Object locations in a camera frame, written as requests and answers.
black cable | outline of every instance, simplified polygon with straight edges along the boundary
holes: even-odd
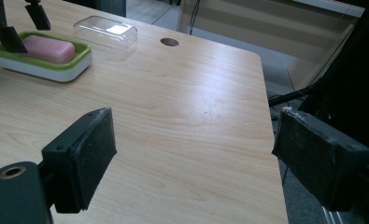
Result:
[[[191,20],[190,20],[190,35],[192,35],[192,28],[193,25],[195,24],[195,19],[196,19],[196,14],[198,14],[198,8],[199,8],[199,3],[201,2],[201,0],[196,1],[195,6],[193,7],[192,10],[192,14],[191,14]]]

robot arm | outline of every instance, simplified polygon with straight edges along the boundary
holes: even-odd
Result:
[[[25,0],[30,5],[26,6],[27,12],[35,24],[37,30],[50,30],[50,21],[45,14],[44,8],[38,3],[40,0]],[[0,41],[8,52],[26,53],[27,49],[21,42],[15,28],[7,27],[4,2],[0,0]]]

cylinder hole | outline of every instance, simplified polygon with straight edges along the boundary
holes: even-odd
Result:
[[[176,41],[175,39],[172,39],[172,38],[162,38],[161,43],[163,43],[163,44],[165,44],[166,46],[169,46],[169,47],[175,47],[175,46],[178,45],[178,41]]]

floor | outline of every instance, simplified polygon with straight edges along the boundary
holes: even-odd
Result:
[[[176,30],[178,15],[179,15],[179,7],[175,6],[174,4],[170,7],[169,10],[167,10],[163,15],[161,15],[158,20],[149,23],[166,29]],[[277,95],[282,95],[293,91],[291,80],[287,71],[287,67],[293,60],[293,58],[290,55],[272,51],[270,49],[260,48],[251,45],[249,43],[237,41],[222,35],[212,34],[196,28],[192,30],[192,35],[258,53],[262,58],[265,86],[268,97],[274,97]],[[274,131],[277,130],[277,118],[280,108],[282,106],[288,105],[295,109],[298,108],[300,104],[301,99],[298,99],[287,102],[283,105],[271,107],[271,120],[273,123]],[[319,205],[318,201],[313,197],[313,195],[311,195],[305,189],[305,187],[295,178],[295,176],[290,172],[290,170],[287,169],[287,166],[282,161],[279,161],[279,166],[282,176],[282,182],[284,183],[283,190],[290,224],[359,223],[350,213],[330,213],[325,211]]]

green soap dish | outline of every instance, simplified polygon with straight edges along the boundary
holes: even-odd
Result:
[[[76,48],[76,56],[69,63],[49,63],[27,57],[20,53],[7,52],[0,43],[0,66],[36,77],[43,77],[58,82],[67,82],[75,79],[92,62],[91,47],[87,44],[77,40],[65,39],[57,35],[50,35],[37,31],[22,32],[19,34],[19,38],[24,39],[29,35],[39,35],[70,42]]]

